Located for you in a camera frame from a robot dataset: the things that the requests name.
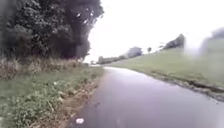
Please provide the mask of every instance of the field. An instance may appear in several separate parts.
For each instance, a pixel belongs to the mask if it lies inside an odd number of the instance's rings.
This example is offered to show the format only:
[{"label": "field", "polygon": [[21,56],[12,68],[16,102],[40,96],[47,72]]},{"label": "field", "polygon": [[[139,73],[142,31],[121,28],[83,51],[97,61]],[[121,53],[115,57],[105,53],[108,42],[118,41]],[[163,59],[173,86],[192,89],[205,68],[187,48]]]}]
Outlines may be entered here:
[{"label": "field", "polygon": [[184,48],[164,50],[111,64],[164,79],[190,81],[190,84],[224,87],[224,39],[212,39],[193,54]]},{"label": "field", "polygon": [[61,101],[102,74],[101,68],[77,67],[0,81],[0,123],[24,128],[52,118]]}]

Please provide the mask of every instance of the white object on road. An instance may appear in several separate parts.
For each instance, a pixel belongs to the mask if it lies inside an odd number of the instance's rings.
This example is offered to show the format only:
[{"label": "white object on road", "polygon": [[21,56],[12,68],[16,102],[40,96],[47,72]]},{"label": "white object on road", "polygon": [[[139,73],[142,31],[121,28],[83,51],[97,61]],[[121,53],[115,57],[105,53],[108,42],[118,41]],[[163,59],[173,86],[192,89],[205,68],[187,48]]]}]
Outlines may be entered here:
[{"label": "white object on road", "polygon": [[77,118],[76,119],[76,124],[83,124],[84,123],[84,119],[83,118]]},{"label": "white object on road", "polygon": [[54,85],[57,85],[58,83],[57,83],[57,82],[54,82],[53,84],[54,84]]}]

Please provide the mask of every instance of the overcast sky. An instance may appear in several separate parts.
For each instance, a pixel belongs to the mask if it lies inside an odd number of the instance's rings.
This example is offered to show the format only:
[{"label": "overcast sky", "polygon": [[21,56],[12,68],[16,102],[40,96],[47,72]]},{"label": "overcast sky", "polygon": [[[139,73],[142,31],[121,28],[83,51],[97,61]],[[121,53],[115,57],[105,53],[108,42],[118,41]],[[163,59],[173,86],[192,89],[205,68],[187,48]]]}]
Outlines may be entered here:
[{"label": "overcast sky", "polygon": [[157,47],[180,33],[188,46],[224,26],[222,0],[102,0],[104,16],[91,31],[90,56],[118,56],[132,46]]}]

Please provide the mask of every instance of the distant tree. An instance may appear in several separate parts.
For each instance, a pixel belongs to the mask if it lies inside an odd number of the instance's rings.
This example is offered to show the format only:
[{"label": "distant tree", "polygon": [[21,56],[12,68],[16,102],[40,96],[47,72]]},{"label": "distant tree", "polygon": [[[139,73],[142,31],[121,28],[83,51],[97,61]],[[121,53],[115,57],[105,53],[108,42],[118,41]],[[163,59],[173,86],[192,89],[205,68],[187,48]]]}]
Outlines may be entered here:
[{"label": "distant tree", "polygon": [[163,49],[183,47],[184,43],[185,43],[185,37],[183,34],[180,34],[175,40],[168,42]]},{"label": "distant tree", "polygon": [[103,61],[104,61],[103,56],[99,56],[97,63],[98,63],[98,64],[102,64]]},{"label": "distant tree", "polygon": [[212,38],[224,38],[224,27],[213,31]]},{"label": "distant tree", "polygon": [[126,59],[126,57],[125,57],[125,55],[120,55],[120,56],[119,56],[119,59],[120,59],[120,60],[124,60],[124,59]]},{"label": "distant tree", "polygon": [[133,58],[142,55],[142,49],[139,47],[130,48],[127,52],[128,58]]},{"label": "distant tree", "polygon": [[148,51],[148,53],[150,53],[150,52],[152,51],[152,48],[149,47],[149,48],[147,49],[147,51]]}]

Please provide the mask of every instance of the wet road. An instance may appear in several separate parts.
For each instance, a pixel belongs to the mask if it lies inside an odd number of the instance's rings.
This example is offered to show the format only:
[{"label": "wet road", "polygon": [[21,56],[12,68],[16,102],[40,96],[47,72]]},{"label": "wet road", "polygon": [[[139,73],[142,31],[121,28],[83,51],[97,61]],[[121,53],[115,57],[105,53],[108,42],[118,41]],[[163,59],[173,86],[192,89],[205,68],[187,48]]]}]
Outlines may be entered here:
[{"label": "wet road", "polygon": [[68,128],[224,128],[224,104],[127,69],[106,68]]}]

